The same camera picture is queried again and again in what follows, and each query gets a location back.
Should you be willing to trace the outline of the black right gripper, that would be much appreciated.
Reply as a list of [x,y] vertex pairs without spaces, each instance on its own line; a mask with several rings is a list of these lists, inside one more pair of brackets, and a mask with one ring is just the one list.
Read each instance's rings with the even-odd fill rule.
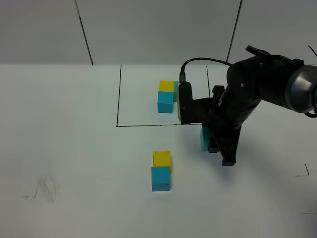
[[222,154],[223,166],[236,163],[241,126],[248,117],[248,103],[235,97],[229,88],[215,86],[210,120],[203,123],[210,132],[208,152]]

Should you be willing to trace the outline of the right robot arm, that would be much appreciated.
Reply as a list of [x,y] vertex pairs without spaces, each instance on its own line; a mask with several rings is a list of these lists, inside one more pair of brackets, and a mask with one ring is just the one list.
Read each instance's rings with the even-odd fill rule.
[[231,65],[227,86],[215,86],[209,119],[210,153],[222,154],[223,166],[236,163],[242,124],[260,101],[317,116],[317,68],[301,59],[289,59],[247,46],[251,58]]

